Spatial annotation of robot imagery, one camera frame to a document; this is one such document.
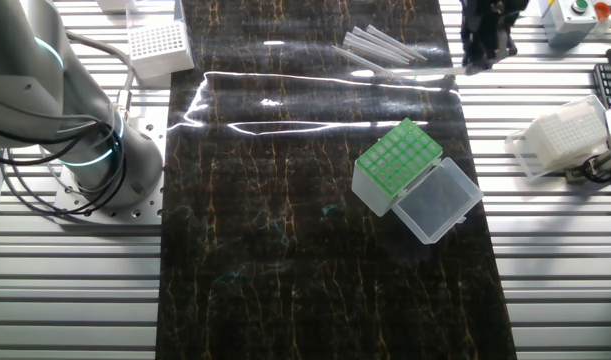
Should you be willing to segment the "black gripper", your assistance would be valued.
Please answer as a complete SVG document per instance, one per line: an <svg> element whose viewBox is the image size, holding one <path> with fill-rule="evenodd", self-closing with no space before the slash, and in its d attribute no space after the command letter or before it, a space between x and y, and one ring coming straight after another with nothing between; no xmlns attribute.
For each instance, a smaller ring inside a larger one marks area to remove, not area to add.
<svg viewBox="0 0 611 360"><path fill-rule="evenodd" d="M517 54L511 28L527 8L528 0L461 0L461 5L462 66L466 75L488 69L485 47L477 34L479 31L491 33L489 58L507 58Z"/></svg>

